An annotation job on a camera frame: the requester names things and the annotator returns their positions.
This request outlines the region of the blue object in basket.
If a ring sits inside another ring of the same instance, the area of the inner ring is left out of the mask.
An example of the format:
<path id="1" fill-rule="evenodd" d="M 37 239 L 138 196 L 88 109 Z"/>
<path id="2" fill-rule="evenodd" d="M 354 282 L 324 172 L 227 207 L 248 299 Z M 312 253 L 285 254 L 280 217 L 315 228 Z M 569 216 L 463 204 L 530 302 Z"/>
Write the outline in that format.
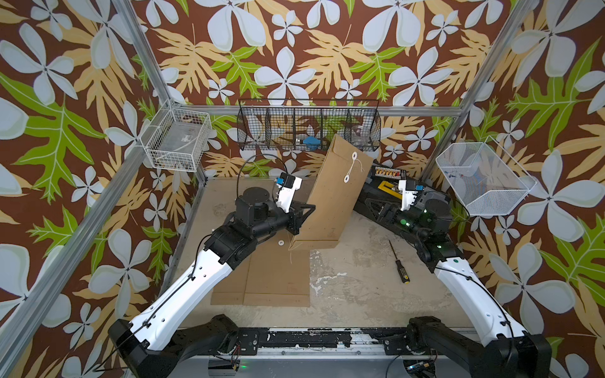
<path id="1" fill-rule="evenodd" d="M 304 139 L 303 144 L 309 149 L 317 149 L 321 146 L 321 140 L 313 136 L 308 136 Z"/>

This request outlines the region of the brown kraft file bag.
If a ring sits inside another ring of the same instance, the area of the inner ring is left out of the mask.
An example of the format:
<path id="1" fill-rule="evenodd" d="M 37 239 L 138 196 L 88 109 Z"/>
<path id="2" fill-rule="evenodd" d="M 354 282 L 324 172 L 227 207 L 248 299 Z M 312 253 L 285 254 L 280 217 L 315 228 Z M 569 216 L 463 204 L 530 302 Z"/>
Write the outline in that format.
<path id="1" fill-rule="evenodd" d="M 336 135 L 307 200 L 315 211 L 291 240 L 290 250 L 324 250 L 340 242 L 373 159 Z"/>
<path id="2" fill-rule="evenodd" d="M 250 262 L 245 261 L 217 284 L 210 303 L 213 306 L 235 306 L 244 304 Z"/>
<path id="3" fill-rule="evenodd" d="M 248 258 L 244 305 L 310 305 L 310 252 L 290 250 L 290 242 L 291 234 L 280 231 Z"/>

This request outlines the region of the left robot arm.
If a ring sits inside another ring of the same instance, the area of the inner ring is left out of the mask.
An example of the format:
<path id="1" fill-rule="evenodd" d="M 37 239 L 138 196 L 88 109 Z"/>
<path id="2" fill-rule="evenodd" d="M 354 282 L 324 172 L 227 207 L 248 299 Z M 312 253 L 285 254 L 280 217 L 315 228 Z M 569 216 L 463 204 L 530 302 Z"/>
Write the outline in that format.
<path id="1" fill-rule="evenodd" d="M 203 238 L 190 267 L 152 305 L 131 321 L 116 321 L 109 336 L 116 352 L 136 377 L 167 377 L 197 355 L 233 354 L 239 328 L 225 315 L 188 329 L 182 322 L 198 303 L 229 276 L 261 243 L 286 230 L 299 234 L 315 210 L 294 199 L 301 180 L 276 181 L 277 195 L 249 187 L 236 197 L 236 209 Z"/>

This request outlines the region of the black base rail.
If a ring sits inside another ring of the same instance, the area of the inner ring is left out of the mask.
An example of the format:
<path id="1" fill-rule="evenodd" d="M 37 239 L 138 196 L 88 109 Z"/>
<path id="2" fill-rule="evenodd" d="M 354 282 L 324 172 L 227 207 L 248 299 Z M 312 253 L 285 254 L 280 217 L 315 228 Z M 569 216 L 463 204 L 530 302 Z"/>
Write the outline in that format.
<path id="1" fill-rule="evenodd" d="M 387 356 L 430 355 L 427 347 L 408 345 L 405 327 L 387 328 L 241 328 L 219 347 L 219 354 L 257 356 L 269 348 L 295 351 L 361 351 L 376 347 Z"/>

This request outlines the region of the black yellow toolbox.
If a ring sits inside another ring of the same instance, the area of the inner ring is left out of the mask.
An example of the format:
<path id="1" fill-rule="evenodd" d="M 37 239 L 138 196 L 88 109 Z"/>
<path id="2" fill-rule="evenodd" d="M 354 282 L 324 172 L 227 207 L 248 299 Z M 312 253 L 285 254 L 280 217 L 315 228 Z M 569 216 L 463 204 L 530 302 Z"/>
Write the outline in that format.
<path id="1" fill-rule="evenodd" d="M 400 180 L 412 180 L 415 184 L 422 185 L 424 190 L 418 195 L 416 202 L 409 210 L 402 211 L 403 219 L 406 222 L 406 231 L 393 233 L 404 239 L 414 239 L 416 236 L 424 238 L 433 234 L 447 233 L 452 223 L 450 214 L 451 198 L 444 192 L 439 192 L 416 179 L 410 178 L 406 171 L 402 169 L 373 165 L 354 205 L 354 211 L 376 223 L 368 214 L 364 204 L 367 198 L 391 202 L 392 207 L 400 210 L 402 199 L 398 191 Z"/>

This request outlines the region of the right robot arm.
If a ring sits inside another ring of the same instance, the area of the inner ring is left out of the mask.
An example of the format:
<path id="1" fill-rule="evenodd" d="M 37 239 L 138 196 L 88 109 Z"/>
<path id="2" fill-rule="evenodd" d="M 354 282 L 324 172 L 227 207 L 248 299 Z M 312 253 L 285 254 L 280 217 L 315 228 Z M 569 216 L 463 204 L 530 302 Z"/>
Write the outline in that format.
<path id="1" fill-rule="evenodd" d="M 379 198 L 365 198 L 355 210 L 411 244 L 419 259 L 452 293 L 477 332 L 471 340 L 434 316 L 410 319 L 406 349 L 434 351 L 472 377 L 546 377 L 551 346 L 529 333 L 478 279 L 448 234 L 452 216 L 447 199 L 420 201 L 407 210 Z"/>

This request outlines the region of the black yellow screwdriver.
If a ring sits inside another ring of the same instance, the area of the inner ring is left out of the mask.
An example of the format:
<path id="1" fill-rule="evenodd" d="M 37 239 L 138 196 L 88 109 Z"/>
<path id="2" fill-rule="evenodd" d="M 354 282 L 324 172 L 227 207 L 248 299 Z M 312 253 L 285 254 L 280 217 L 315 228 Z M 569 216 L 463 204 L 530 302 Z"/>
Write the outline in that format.
<path id="1" fill-rule="evenodd" d="M 403 263 L 401 262 L 401 260 L 398 258 L 397 253 L 395 252 L 395 248 L 392 245 L 392 242 L 389 241 L 389 246 L 391 248 L 391 251 L 394 255 L 395 258 L 395 265 L 397 268 L 397 272 L 400 276 L 400 280 L 402 281 L 402 283 L 404 284 L 409 284 L 411 282 L 409 275 L 407 274 L 406 269 L 403 266 Z"/>

